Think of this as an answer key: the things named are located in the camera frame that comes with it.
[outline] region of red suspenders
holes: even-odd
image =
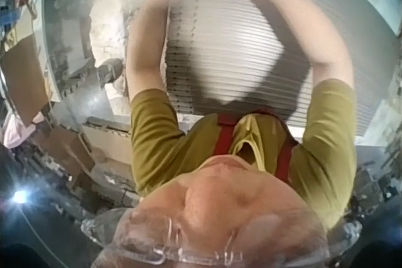
[[[280,117],[278,117],[272,110],[261,109],[254,111],[252,113],[266,114],[275,117],[281,122],[283,128],[287,131],[288,133],[287,138],[278,156],[277,161],[278,164],[276,166],[275,177],[277,177],[278,179],[280,179],[285,183],[288,183],[291,152],[293,147],[295,147],[298,144],[298,142],[291,135],[286,123]],[[218,125],[220,126],[220,133],[215,145],[214,155],[225,155],[229,153],[229,150],[232,146],[234,128],[239,119],[240,118],[237,118],[235,115],[232,114],[226,114],[226,113],[218,114]]]

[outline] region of sleeve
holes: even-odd
[[[356,175],[356,93],[340,80],[312,94],[303,142],[293,150],[291,181],[327,229],[341,218]]]
[[[185,134],[165,92],[149,89],[131,101],[132,171],[137,191],[148,194],[173,179],[176,158]]]

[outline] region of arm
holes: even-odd
[[[165,44],[168,0],[144,0],[129,26],[126,74],[129,97],[148,89],[165,91],[160,62]]]
[[[166,94],[160,73],[168,0],[144,0],[130,25],[126,74],[131,104],[133,178],[146,195],[171,180],[184,133]]]
[[[335,26],[311,0],[270,0],[280,11],[311,62],[313,86],[333,78],[354,88],[346,45]]]
[[[311,0],[270,0],[309,58],[313,94],[303,142],[293,150],[292,187],[331,229],[342,216],[356,175],[356,94],[346,45]]]

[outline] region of brown cardboard box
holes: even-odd
[[[82,171],[89,174],[95,166],[80,136],[61,126],[52,129],[48,137],[39,132],[32,140],[73,177],[78,176]]]

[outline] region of bright light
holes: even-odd
[[[15,203],[24,204],[27,201],[26,191],[16,191],[13,196],[13,201]]]

